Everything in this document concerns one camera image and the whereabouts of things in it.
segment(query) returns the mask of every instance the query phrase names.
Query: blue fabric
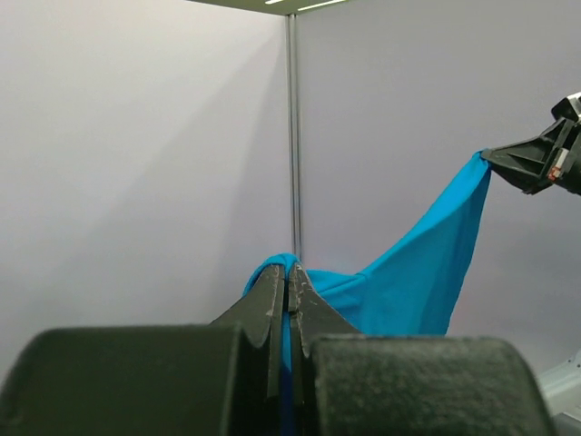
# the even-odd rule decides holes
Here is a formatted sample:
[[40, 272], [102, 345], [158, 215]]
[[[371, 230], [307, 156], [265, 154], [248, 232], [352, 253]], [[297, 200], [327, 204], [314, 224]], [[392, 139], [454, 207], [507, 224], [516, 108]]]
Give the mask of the blue fabric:
[[[490, 169], [480, 153], [460, 170], [428, 212], [396, 245], [353, 275], [308, 271], [331, 307], [366, 334], [445, 334], [472, 259]], [[278, 254], [252, 275], [244, 293], [268, 265], [298, 259]], [[291, 367], [288, 318], [283, 359]]]

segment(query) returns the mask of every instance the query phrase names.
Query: metal pole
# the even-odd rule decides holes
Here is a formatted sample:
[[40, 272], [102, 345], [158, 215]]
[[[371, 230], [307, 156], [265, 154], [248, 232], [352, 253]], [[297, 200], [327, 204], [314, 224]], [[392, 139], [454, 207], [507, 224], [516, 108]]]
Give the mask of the metal pole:
[[297, 16], [287, 18], [287, 68], [289, 71], [290, 195], [292, 199], [292, 251], [302, 259], [300, 207], [300, 112], [297, 56]]

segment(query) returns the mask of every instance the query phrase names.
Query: ceiling light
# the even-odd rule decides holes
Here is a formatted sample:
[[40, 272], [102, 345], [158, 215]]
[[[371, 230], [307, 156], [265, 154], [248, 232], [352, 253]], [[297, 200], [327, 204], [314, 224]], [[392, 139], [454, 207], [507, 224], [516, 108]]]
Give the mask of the ceiling light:
[[316, 5], [311, 5], [311, 6], [305, 6], [302, 7], [300, 9], [298, 9], [299, 12], [302, 11], [307, 11], [309, 9], [314, 9], [315, 7], [322, 7], [322, 6], [326, 6], [326, 5], [333, 5], [335, 3], [341, 3], [341, 2], [346, 2], [347, 0], [330, 0], [329, 2], [324, 2], [324, 3], [318, 3]]

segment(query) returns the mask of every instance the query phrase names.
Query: white wall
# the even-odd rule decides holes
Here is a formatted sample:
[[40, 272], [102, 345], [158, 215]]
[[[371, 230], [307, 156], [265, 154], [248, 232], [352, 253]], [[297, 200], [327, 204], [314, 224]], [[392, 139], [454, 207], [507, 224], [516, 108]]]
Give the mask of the white wall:
[[[576, 0], [353, 0], [300, 17], [304, 252], [355, 272], [475, 151], [548, 127], [581, 90]], [[451, 333], [540, 371], [581, 347], [581, 199], [494, 177]]]
[[42, 329], [208, 322], [291, 249], [284, 19], [0, 2], [0, 379]]

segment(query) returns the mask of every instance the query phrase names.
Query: white surface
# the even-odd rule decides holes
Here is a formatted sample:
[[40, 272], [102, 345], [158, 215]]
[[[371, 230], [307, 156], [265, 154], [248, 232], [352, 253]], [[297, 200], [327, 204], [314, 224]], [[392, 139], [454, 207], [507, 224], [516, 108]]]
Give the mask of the white surface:
[[[307, 266], [355, 272], [475, 151], [540, 134], [581, 88], [576, 0], [354, 0], [299, 22]], [[581, 199], [493, 177], [452, 334], [500, 336], [537, 371], [581, 337]]]
[[0, 2], [0, 378], [42, 329], [208, 322], [291, 248], [284, 18]]
[[567, 412], [578, 419], [581, 405], [581, 351], [538, 377], [547, 407], [553, 416]]

